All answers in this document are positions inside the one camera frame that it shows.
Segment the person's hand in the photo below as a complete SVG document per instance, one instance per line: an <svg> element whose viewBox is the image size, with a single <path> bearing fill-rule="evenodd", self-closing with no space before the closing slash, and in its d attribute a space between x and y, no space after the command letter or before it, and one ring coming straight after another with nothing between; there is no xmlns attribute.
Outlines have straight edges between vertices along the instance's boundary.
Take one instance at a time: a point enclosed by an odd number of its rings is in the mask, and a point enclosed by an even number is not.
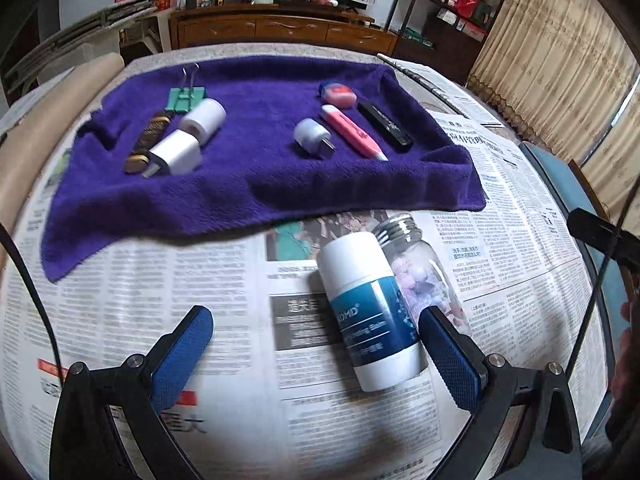
<svg viewBox="0 0 640 480"><path fill-rule="evenodd" d="M605 432L614 441L623 432L639 405L639 301L623 304L630 326L620 337L620 359L611 382L613 405Z"/></svg>

